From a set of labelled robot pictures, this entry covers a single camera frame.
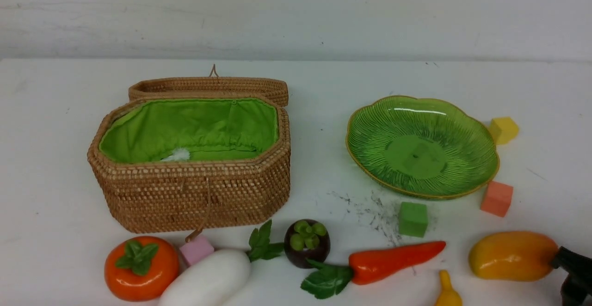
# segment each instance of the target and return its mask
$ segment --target pink foam cube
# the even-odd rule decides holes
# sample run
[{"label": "pink foam cube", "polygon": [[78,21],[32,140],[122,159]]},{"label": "pink foam cube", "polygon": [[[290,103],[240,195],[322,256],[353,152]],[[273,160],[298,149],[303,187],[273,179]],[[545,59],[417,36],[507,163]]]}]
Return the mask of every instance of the pink foam cube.
[{"label": "pink foam cube", "polygon": [[481,209],[487,213],[499,217],[505,217],[510,204],[512,204],[512,193],[514,187],[509,184],[492,181],[487,185],[485,197],[481,203]]},{"label": "pink foam cube", "polygon": [[208,239],[201,234],[195,237],[194,240],[182,245],[179,250],[181,251],[181,255],[187,266],[193,266],[203,260],[206,256],[214,253],[214,247],[210,244]]}]

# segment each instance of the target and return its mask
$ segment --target yellow mango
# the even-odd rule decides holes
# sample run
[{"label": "yellow mango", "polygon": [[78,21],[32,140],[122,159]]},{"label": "yellow mango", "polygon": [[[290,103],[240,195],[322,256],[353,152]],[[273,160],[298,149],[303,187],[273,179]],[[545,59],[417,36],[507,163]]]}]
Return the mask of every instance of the yellow mango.
[{"label": "yellow mango", "polygon": [[469,253],[473,273],[482,279],[533,282],[548,275],[549,262],[559,251],[544,234],[529,231],[491,234],[476,243]]}]

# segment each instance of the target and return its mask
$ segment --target foam cube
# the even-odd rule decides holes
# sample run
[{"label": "foam cube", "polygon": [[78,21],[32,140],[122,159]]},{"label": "foam cube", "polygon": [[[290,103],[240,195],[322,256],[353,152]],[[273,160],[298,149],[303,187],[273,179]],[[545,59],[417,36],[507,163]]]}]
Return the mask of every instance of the foam cube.
[{"label": "foam cube", "polygon": [[402,202],[399,210],[399,234],[425,236],[427,230],[427,206],[421,203]]},{"label": "foam cube", "polygon": [[481,209],[487,213],[505,217],[510,209],[510,204],[512,204],[513,192],[514,187],[512,186],[495,181],[490,182],[487,185]]},{"label": "foam cube", "polygon": [[495,144],[498,145],[512,141],[514,137],[518,136],[519,131],[520,128],[509,116],[491,119],[489,125],[491,137],[493,137]]},{"label": "foam cube", "polygon": [[201,234],[195,237],[194,240],[182,245],[179,250],[187,266],[193,266],[203,260],[206,256],[214,253],[214,247],[210,244],[208,239]]}]

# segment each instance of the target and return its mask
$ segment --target mangosteen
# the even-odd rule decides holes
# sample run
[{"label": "mangosteen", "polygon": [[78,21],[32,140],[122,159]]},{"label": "mangosteen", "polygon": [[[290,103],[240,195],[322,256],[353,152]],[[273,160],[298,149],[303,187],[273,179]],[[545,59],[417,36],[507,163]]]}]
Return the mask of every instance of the mangosteen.
[{"label": "mangosteen", "polygon": [[284,237],[284,252],[298,268],[312,268],[307,259],[324,262],[331,251],[331,240],[325,226],[315,220],[294,222]]}]

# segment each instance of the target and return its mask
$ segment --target green fabric lining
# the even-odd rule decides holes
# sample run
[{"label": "green fabric lining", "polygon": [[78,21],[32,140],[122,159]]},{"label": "green fabric lining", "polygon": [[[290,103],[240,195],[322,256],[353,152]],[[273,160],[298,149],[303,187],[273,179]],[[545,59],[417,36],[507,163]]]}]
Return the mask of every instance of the green fabric lining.
[{"label": "green fabric lining", "polygon": [[262,100],[151,100],[117,119],[99,150],[117,163],[159,161],[176,148],[190,160],[249,159],[279,138],[277,110]]}]

